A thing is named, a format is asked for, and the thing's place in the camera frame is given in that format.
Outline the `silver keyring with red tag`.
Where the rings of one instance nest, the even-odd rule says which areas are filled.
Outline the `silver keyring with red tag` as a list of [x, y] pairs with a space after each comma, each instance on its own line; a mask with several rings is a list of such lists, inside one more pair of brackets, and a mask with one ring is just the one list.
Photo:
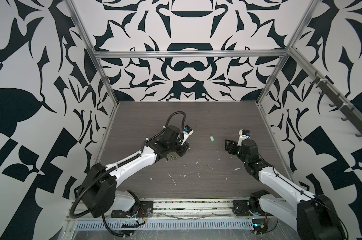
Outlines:
[[167, 153], [166, 160], [167, 161], [177, 160], [178, 158], [184, 156], [185, 153], [188, 151], [188, 149], [189, 149], [189, 142], [185, 142], [183, 145], [175, 144]]

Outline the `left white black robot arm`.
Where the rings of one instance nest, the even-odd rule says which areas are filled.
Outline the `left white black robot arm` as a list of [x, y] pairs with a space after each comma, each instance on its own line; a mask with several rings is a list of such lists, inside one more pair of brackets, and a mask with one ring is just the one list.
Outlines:
[[119, 185], [143, 168], [166, 159], [169, 154], [175, 153], [182, 157], [189, 148], [187, 139], [192, 134], [190, 126], [182, 130], [173, 125], [164, 126], [158, 135], [146, 139], [136, 153], [106, 166], [101, 163], [93, 165], [78, 189], [78, 195], [70, 208], [70, 218], [76, 219], [87, 214], [98, 218], [108, 210], [134, 216], [141, 201], [130, 190], [119, 191]]

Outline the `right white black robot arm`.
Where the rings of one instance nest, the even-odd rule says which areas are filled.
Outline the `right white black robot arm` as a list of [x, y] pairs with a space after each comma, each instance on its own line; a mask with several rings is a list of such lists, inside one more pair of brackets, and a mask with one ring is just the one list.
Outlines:
[[325, 195], [315, 195], [303, 189], [280, 174], [275, 166], [262, 158], [255, 141], [225, 140], [225, 150], [243, 162], [248, 174], [279, 195], [276, 198], [266, 190], [254, 192], [247, 206], [234, 204], [234, 214], [271, 214], [294, 229], [302, 240], [348, 239], [349, 233], [332, 201]]

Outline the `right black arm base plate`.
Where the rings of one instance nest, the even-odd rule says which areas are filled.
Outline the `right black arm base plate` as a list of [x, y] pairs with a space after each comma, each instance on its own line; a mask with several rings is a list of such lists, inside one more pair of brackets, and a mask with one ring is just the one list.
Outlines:
[[266, 212], [260, 207], [257, 199], [234, 200], [232, 212], [237, 217], [265, 217]]

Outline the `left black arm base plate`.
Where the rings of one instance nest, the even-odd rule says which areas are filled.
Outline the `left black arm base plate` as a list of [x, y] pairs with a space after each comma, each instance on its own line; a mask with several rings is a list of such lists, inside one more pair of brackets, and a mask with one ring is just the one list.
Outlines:
[[153, 201], [141, 201], [135, 203], [127, 212], [121, 210], [112, 210], [111, 218], [145, 218], [153, 213]]

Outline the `black wall hook rail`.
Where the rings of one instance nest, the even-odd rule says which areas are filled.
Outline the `black wall hook rail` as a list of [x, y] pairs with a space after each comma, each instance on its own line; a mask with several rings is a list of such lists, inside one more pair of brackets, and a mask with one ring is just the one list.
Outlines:
[[358, 131], [355, 136], [357, 138], [362, 138], [362, 112], [348, 100], [332, 83], [330, 80], [326, 79], [324, 76], [320, 75], [318, 71], [315, 71], [315, 79], [310, 83], [310, 85], [315, 85], [319, 88], [320, 104], [322, 97], [326, 96], [330, 100], [329, 107], [340, 111], [343, 114], [341, 118], [344, 122], [350, 122]]

